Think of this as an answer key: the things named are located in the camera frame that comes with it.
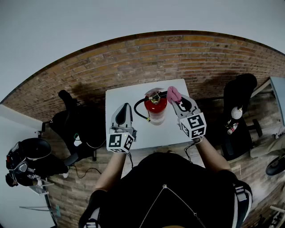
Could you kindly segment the small red-white bottle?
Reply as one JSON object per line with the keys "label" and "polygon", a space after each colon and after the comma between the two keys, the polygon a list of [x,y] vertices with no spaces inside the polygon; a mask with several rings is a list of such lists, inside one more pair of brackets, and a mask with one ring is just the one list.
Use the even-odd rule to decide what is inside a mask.
{"label": "small red-white bottle", "polygon": [[227,134],[228,135],[231,135],[235,130],[236,130],[236,128],[238,127],[238,122],[237,123],[234,123],[229,129],[228,129],[228,131],[227,131]]}

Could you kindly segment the person's right forearm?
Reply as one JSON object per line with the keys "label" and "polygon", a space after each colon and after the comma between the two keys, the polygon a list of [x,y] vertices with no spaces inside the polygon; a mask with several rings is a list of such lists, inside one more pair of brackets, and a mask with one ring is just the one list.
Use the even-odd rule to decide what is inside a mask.
{"label": "person's right forearm", "polygon": [[218,153],[218,151],[210,144],[210,142],[205,137],[195,146],[199,152],[199,155],[201,156],[201,159],[206,169],[209,169],[212,172],[231,170],[228,161],[221,154]]}

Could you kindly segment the pink cloth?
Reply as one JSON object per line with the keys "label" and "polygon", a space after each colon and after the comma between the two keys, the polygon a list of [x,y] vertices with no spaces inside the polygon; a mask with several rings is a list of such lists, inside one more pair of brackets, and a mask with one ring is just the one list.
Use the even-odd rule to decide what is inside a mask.
{"label": "pink cloth", "polygon": [[172,101],[175,103],[180,103],[182,99],[182,94],[174,87],[170,86],[167,89],[167,101],[172,104]]}

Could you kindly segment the grey desk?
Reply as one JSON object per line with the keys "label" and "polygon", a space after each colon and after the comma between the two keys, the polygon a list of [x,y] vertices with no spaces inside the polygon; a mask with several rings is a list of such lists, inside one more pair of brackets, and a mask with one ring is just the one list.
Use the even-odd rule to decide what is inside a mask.
{"label": "grey desk", "polygon": [[285,77],[270,77],[263,85],[256,89],[251,97],[254,97],[261,92],[266,86],[271,85],[278,108],[281,114],[282,124],[285,127]]}

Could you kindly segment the person's black shirt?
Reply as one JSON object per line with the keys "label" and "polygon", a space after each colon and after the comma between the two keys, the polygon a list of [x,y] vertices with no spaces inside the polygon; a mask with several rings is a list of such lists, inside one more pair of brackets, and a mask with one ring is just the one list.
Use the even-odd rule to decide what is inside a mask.
{"label": "person's black shirt", "polygon": [[173,153],[144,158],[110,190],[96,190],[79,228],[240,228],[252,205],[248,184]]}

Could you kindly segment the black office chair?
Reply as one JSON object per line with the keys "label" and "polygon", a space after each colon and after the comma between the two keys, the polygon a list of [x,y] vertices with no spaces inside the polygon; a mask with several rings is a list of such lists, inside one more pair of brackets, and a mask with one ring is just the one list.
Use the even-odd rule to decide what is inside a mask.
{"label": "black office chair", "polygon": [[[97,160],[96,151],[106,142],[103,118],[91,106],[83,106],[66,90],[58,96],[65,104],[65,110],[54,115],[42,124],[42,131],[48,125],[64,141],[70,156],[64,160],[65,165],[72,166],[76,162],[93,157]],[[74,135],[78,133],[82,144],[74,146]]]}
{"label": "black office chair", "polygon": [[[222,115],[217,119],[217,129],[219,129],[219,143],[223,156],[227,161],[234,160],[251,151],[253,142],[250,130],[255,130],[259,137],[263,135],[257,119],[252,121],[253,124],[251,126],[247,126],[243,116],[238,120],[231,117],[231,111],[236,106],[238,108],[242,107],[243,114],[246,113],[249,100],[256,86],[256,77],[246,73],[228,82],[224,88],[224,109]],[[237,122],[239,124],[236,130],[231,135],[228,135],[228,129]]]}

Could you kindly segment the red fire extinguisher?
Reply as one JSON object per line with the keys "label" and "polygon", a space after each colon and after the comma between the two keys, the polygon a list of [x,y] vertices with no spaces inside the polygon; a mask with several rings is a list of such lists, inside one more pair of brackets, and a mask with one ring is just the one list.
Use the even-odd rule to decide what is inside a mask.
{"label": "red fire extinguisher", "polygon": [[[141,103],[144,104],[148,116],[144,116],[137,111],[137,107]],[[167,91],[163,91],[163,88],[153,88],[145,93],[145,98],[135,103],[134,111],[139,117],[147,120],[147,122],[159,126],[164,122],[166,107]]]}

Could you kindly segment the black round-backed chair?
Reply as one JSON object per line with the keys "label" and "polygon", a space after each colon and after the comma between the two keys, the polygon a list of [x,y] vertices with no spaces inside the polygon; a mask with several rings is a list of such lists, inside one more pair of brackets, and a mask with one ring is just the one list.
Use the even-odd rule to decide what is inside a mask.
{"label": "black round-backed chair", "polygon": [[52,151],[50,144],[42,138],[28,138],[20,144],[25,157],[30,160],[42,159]]}

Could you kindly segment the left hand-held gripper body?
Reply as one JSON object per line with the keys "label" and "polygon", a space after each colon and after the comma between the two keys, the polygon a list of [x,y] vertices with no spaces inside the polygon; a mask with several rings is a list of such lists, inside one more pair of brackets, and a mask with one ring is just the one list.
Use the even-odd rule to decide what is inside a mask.
{"label": "left hand-held gripper body", "polygon": [[136,133],[133,127],[111,127],[108,134],[106,148],[114,153],[129,153],[133,142],[136,141]]}

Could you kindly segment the white round plush ball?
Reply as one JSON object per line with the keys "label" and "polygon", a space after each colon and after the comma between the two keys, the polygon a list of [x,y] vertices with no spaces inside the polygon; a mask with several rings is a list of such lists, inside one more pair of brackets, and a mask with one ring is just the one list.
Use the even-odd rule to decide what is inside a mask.
{"label": "white round plush ball", "polygon": [[242,107],[241,108],[238,108],[237,106],[233,107],[233,109],[231,111],[231,117],[233,119],[238,120],[242,117],[242,115],[243,115]]}

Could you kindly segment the person's left forearm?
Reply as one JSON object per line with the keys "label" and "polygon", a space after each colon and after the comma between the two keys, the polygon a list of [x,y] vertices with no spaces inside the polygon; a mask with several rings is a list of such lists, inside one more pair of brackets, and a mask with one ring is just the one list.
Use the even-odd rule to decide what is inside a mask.
{"label": "person's left forearm", "polygon": [[126,160],[125,153],[113,153],[107,167],[95,184],[95,190],[109,191],[121,179]]}

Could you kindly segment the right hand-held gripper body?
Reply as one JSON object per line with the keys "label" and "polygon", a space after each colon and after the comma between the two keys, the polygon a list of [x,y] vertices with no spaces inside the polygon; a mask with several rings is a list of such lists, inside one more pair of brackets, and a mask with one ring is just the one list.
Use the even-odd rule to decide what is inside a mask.
{"label": "right hand-held gripper body", "polygon": [[205,135],[207,124],[200,109],[195,109],[192,112],[178,109],[177,116],[180,130],[189,139],[193,140]]}

